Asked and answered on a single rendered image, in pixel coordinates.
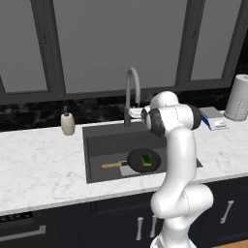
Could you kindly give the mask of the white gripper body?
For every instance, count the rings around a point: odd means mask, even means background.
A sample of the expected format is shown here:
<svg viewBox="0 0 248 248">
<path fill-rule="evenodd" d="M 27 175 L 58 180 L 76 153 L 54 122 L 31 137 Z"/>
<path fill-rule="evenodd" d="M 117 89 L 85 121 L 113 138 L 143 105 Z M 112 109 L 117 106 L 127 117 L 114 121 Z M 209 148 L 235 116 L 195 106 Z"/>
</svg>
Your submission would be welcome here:
<svg viewBox="0 0 248 248">
<path fill-rule="evenodd" d="M 141 118 L 142 108 L 130 108 L 128 110 L 129 115 L 132 118 Z"/>
</svg>

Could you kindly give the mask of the dark grey sink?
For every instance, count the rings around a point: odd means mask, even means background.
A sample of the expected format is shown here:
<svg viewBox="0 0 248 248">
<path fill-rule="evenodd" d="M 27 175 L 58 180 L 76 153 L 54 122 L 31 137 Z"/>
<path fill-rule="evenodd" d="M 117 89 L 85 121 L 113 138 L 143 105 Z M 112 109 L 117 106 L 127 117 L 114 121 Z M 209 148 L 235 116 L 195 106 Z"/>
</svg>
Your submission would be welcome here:
<svg viewBox="0 0 248 248">
<path fill-rule="evenodd" d="M 88 183 L 110 181 L 167 171 L 167 141 L 152 134 L 142 122 L 99 124 L 82 128 L 86 180 Z M 126 161 L 128 154 L 137 148 L 148 148 L 158 153 L 161 166 L 151 172 L 136 172 L 128 166 L 103 169 L 103 164 Z"/>
</svg>

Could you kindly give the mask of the green and yellow sponge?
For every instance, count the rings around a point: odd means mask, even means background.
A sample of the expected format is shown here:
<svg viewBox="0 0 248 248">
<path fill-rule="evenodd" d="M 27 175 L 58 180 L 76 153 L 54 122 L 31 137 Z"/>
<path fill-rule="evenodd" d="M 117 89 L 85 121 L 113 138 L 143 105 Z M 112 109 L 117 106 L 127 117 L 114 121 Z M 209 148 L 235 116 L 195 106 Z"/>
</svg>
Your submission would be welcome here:
<svg viewBox="0 0 248 248">
<path fill-rule="evenodd" d="M 152 159 L 149 154 L 142 154 L 141 155 L 142 163 L 145 167 L 150 167 L 152 165 Z"/>
</svg>

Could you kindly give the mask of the grey curved tap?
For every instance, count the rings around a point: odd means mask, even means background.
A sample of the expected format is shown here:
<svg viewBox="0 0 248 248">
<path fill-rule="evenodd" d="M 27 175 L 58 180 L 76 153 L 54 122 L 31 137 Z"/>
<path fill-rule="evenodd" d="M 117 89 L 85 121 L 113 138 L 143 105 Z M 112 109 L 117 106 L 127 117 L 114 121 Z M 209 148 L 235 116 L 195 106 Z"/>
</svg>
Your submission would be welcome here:
<svg viewBox="0 0 248 248">
<path fill-rule="evenodd" d="M 131 126 L 131 115 L 129 110 L 131 108 L 131 81 L 135 84 L 135 103 L 137 106 L 140 105 L 140 78 L 137 70 L 134 67 L 131 67 L 127 71 L 126 76 L 126 105 L 124 107 L 124 126 Z"/>
</svg>

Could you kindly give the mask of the beige soap dispenser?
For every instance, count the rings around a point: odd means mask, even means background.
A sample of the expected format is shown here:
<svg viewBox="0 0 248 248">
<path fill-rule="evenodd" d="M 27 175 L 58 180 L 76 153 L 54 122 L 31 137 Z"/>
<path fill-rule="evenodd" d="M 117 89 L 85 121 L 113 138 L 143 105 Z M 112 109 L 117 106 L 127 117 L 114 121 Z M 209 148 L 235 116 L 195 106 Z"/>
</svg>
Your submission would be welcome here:
<svg viewBox="0 0 248 248">
<path fill-rule="evenodd" d="M 63 107 L 61 114 L 61 128 L 65 136 L 71 136 L 75 133 L 75 119 L 71 113 L 68 112 L 67 107 Z"/>
</svg>

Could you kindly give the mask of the dark framed window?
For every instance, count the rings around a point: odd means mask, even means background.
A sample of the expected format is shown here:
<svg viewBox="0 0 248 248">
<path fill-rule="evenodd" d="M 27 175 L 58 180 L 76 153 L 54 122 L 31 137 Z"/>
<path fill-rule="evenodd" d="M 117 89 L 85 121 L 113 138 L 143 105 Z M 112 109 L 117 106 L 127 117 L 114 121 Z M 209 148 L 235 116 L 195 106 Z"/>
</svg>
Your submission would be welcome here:
<svg viewBox="0 0 248 248">
<path fill-rule="evenodd" d="M 174 87 L 190 0 L 44 0 L 62 97 Z"/>
<path fill-rule="evenodd" d="M 0 103 L 48 100 L 55 74 L 43 0 L 0 0 Z"/>
<path fill-rule="evenodd" d="M 186 0 L 176 86 L 225 88 L 248 30 L 248 0 Z"/>
</svg>

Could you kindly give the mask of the dark drawer front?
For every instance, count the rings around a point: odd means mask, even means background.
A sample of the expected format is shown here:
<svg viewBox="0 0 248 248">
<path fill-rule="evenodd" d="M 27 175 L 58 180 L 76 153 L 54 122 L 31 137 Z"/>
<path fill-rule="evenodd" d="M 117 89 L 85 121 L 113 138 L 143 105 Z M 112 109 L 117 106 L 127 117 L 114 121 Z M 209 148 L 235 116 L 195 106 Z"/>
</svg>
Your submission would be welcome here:
<svg viewBox="0 0 248 248">
<path fill-rule="evenodd" d="M 152 195 L 153 193 L 144 193 L 108 200 L 93 201 L 91 203 L 91 211 L 93 215 L 100 215 L 112 211 L 138 208 L 144 205 L 149 205 Z"/>
</svg>

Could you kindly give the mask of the white paper towel roll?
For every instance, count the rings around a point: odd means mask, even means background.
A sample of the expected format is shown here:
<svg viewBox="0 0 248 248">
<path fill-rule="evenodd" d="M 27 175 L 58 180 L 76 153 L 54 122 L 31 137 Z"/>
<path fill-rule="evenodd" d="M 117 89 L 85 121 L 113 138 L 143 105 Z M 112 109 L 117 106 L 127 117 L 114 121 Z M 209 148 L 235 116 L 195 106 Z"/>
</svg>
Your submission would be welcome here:
<svg viewBox="0 0 248 248">
<path fill-rule="evenodd" d="M 236 75 L 224 115 L 232 121 L 248 117 L 248 75 Z"/>
</svg>

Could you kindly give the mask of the dark cupboard door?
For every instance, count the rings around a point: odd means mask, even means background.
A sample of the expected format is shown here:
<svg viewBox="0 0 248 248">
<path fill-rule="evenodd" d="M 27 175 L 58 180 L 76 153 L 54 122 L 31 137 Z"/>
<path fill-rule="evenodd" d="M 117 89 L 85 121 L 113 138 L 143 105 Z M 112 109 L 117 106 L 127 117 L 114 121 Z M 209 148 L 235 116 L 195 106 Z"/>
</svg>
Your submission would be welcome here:
<svg viewBox="0 0 248 248">
<path fill-rule="evenodd" d="M 220 224 L 228 201 L 234 201 L 234 203 L 225 224 Z M 248 238 L 248 177 L 230 182 L 224 196 L 217 204 L 213 217 L 203 248 L 212 248 Z"/>
<path fill-rule="evenodd" d="M 165 215 L 162 213 L 154 213 L 157 217 L 157 223 L 161 224 L 161 229 L 159 232 L 155 231 L 155 237 L 151 238 L 151 244 L 149 248 L 165 248 L 165 238 L 164 238 L 164 218 Z"/>
<path fill-rule="evenodd" d="M 78 227 L 80 248 L 141 248 L 145 215 L 144 210 L 131 210 L 83 221 Z M 136 241 L 138 217 L 143 217 L 140 241 Z"/>
</svg>

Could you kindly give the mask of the dark dishwasher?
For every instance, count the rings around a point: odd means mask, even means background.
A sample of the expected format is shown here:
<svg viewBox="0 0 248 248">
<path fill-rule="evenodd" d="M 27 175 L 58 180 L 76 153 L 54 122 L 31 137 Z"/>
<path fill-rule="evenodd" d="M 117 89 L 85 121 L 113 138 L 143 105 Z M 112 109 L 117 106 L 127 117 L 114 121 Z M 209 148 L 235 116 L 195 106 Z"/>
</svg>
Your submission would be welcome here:
<svg viewBox="0 0 248 248">
<path fill-rule="evenodd" d="M 0 248 L 63 248 L 51 209 L 0 215 L 0 236 L 36 231 L 41 225 L 46 225 L 45 234 L 0 242 Z"/>
</svg>

